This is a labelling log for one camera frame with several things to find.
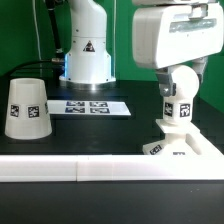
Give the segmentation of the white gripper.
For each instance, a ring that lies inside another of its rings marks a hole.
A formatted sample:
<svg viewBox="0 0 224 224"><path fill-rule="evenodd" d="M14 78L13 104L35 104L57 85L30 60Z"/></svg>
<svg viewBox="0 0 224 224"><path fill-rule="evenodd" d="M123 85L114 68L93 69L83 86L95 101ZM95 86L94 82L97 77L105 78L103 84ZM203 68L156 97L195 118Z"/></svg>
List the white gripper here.
<svg viewBox="0 0 224 224"><path fill-rule="evenodd" d="M207 56L221 51L223 32L219 3L139 8L132 23L133 58L140 67L157 69L160 94L171 97L176 84L168 66L193 60L192 69L202 83Z"/></svg>

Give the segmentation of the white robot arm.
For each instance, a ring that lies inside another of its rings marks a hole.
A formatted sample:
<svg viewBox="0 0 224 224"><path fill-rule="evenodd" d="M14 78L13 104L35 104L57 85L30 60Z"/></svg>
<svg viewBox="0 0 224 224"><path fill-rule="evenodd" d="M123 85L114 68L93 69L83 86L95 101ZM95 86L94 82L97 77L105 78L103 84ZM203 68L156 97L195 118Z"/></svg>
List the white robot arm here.
<svg viewBox="0 0 224 224"><path fill-rule="evenodd" d="M203 77L207 57L224 45L224 9L217 0L131 0L138 7L132 22L136 64L156 71L160 93L175 94L171 68L191 61ZM68 0L71 48L60 81L84 88L112 83L111 56L106 50L107 15L94 0Z"/></svg>

